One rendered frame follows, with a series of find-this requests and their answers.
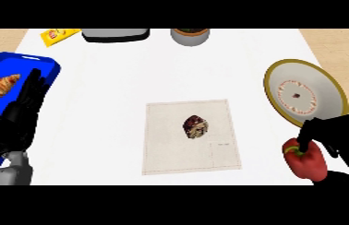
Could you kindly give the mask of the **beige placemat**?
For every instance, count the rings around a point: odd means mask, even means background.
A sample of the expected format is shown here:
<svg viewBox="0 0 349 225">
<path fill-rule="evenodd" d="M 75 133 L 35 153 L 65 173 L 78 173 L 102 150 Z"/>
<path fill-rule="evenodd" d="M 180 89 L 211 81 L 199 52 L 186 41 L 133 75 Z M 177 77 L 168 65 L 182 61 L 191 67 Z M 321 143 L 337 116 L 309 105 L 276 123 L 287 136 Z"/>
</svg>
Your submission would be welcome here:
<svg viewBox="0 0 349 225">
<path fill-rule="evenodd" d="M 149 103 L 143 175 L 239 170 L 229 103 Z"/>
</svg>

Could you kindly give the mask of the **grey and black appliance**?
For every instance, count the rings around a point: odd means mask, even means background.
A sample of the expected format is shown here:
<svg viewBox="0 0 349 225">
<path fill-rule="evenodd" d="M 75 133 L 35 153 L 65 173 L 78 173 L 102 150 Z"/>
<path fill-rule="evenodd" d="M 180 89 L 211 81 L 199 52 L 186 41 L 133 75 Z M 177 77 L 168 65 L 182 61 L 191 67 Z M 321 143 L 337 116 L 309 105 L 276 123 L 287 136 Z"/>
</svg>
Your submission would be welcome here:
<svg viewBox="0 0 349 225">
<path fill-rule="evenodd" d="M 149 36 L 149 29 L 83 29 L 81 36 L 87 42 L 142 41 Z"/>
</svg>

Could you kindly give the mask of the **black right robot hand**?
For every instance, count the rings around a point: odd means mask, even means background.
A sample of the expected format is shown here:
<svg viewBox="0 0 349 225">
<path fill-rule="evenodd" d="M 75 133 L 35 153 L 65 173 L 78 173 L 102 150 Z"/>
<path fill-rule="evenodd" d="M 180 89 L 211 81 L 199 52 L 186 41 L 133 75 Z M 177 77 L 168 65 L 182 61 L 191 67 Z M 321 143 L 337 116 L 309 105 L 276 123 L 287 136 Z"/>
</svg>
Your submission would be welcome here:
<svg viewBox="0 0 349 225">
<path fill-rule="evenodd" d="M 313 118 L 306 120 L 297 136 L 300 152 L 306 153 L 309 142 L 318 141 L 333 158 L 341 158 L 349 167 L 349 133 L 344 132 L 343 125 L 349 123 L 349 115 L 331 119 Z M 312 182 L 319 186 L 349 186 L 349 174 L 327 170 L 327 177 L 319 182 Z"/>
</svg>

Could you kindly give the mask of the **golden croissant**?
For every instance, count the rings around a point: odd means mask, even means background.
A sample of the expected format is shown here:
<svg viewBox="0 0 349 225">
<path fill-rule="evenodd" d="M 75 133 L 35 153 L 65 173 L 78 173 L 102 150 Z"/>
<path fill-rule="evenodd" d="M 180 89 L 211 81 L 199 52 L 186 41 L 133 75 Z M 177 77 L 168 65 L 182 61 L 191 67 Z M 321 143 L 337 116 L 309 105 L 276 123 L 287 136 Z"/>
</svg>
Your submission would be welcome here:
<svg viewBox="0 0 349 225">
<path fill-rule="evenodd" d="M 9 94 L 9 91 L 12 90 L 19 79 L 19 74 L 0 77 L 0 97 L 4 97 Z"/>
</svg>

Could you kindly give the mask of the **white bowl with gold rim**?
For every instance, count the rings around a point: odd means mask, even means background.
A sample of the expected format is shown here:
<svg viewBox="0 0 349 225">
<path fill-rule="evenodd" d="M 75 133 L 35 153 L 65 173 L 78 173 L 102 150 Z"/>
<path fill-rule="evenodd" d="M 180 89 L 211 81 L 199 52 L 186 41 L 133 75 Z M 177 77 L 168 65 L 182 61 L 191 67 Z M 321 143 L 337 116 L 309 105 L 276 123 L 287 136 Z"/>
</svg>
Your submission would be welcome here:
<svg viewBox="0 0 349 225">
<path fill-rule="evenodd" d="M 298 127 L 306 120 L 330 119 L 349 113 L 347 97 L 337 80 L 307 61 L 276 61 L 266 70 L 263 88 L 272 108 Z"/>
</svg>

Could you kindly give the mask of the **dark brown cupcake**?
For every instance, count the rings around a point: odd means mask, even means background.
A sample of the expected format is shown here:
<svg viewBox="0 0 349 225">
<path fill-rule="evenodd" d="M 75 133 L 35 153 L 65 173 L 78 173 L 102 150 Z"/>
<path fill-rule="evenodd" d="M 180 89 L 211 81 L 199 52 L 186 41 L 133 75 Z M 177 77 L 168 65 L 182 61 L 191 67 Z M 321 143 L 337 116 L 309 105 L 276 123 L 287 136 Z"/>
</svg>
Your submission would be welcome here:
<svg viewBox="0 0 349 225">
<path fill-rule="evenodd" d="M 192 115 L 183 122 L 183 132 L 188 138 L 193 139 L 201 137 L 208 131 L 208 123 L 207 121 Z"/>
</svg>

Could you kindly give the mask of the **red bell pepper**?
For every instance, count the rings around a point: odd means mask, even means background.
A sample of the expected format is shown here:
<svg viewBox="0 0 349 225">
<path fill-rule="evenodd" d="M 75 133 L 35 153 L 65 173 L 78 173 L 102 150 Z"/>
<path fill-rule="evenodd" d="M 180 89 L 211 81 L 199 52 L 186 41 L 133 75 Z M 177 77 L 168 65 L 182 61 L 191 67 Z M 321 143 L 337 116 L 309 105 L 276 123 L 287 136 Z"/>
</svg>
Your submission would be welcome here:
<svg viewBox="0 0 349 225">
<path fill-rule="evenodd" d="M 313 142 L 307 144 L 306 153 L 301 153 L 298 148 L 300 144 L 294 138 L 282 145 L 284 159 L 291 172 L 298 178 L 319 182 L 327 177 L 327 164 L 321 149 Z"/>
</svg>

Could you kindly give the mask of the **yellow snack packet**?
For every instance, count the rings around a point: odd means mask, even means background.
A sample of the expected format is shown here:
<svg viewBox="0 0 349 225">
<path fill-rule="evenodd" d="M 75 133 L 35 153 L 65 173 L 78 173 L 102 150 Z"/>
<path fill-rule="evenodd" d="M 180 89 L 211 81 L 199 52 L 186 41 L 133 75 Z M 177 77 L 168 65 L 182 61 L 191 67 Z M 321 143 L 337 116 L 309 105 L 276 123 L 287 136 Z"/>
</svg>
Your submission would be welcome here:
<svg viewBox="0 0 349 225">
<path fill-rule="evenodd" d="M 65 40 L 74 34 L 81 32 L 81 29 L 50 29 L 41 33 L 41 39 L 46 47 Z"/>
</svg>

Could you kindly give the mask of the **grey pot with brown rim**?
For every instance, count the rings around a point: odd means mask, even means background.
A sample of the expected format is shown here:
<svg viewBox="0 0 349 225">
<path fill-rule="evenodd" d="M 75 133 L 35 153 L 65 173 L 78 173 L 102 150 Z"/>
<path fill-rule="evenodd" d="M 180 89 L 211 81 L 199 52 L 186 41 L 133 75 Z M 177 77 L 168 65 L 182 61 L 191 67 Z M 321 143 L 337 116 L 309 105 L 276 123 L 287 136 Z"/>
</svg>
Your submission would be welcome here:
<svg viewBox="0 0 349 225">
<path fill-rule="evenodd" d="M 198 46 L 201 45 L 210 35 L 210 29 L 199 29 L 195 32 L 186 32 L 180 29 L 170 30 L 170 36 L 176 43 L 183 46 Z"/>
</svg>

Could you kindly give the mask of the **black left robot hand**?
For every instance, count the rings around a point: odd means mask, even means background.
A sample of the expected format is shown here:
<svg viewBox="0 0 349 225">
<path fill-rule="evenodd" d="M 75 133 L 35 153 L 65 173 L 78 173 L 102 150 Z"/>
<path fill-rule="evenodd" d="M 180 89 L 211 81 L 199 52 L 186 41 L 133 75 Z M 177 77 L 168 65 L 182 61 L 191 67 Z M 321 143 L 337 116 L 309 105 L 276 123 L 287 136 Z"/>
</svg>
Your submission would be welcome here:
<svg viewBox="0 0 349 225">
<path fill-rule="evenodd" d="M 12 151 L 25 151 L 31 146 L 47 90 L 41 70 L 34 68 L 16 101 L 9 103 L 0 114 L 0 156 Z"/>
</svg>

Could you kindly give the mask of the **blue tray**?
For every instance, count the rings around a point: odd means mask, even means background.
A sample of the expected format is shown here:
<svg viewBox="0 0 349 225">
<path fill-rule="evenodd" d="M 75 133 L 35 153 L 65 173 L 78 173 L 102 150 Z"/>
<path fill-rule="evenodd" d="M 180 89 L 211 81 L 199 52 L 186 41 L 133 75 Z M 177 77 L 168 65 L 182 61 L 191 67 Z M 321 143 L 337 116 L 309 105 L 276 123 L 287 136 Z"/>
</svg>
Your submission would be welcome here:
<svg viewBox="0 0 349 225">
<path fill-rule="evenodd" d="M 0 53 L 0 164 L 7 153 L 31 146 L 44 95 L 59 72 L 49 57 Z"/>
</svg>

